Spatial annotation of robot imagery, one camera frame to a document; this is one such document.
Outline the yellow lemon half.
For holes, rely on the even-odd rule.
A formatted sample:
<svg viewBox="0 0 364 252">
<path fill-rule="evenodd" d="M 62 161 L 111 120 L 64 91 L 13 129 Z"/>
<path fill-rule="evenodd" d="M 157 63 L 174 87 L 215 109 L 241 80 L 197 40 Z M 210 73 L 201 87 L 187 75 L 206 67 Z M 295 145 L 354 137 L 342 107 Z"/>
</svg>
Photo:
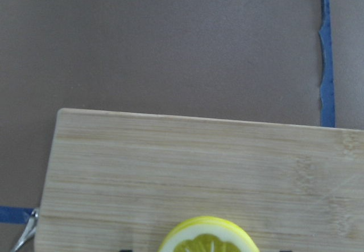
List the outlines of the yellow lemon half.
<svg viewBox="0 0 364 252">
<path fill-rule="evenodd" d="M 164 238 L 159 251 L 259 251 L 235 223 L 213 216 L 187 219 Z"/>
</svg>

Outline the bamboo cutting board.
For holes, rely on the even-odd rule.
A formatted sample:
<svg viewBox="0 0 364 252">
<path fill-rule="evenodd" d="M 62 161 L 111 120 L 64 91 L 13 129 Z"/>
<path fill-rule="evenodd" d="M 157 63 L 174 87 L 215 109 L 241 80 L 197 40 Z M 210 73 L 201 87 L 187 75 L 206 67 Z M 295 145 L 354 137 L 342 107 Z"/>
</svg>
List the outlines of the bamboo cutting board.
<svg viewBox="0 0 364 252">
<path fill-rule="evenodd" d="M 196 216 L 260 251 L 362 251 L 363 131 L 58 111 L 36 251 L 157 251 Z"/>
</svg>

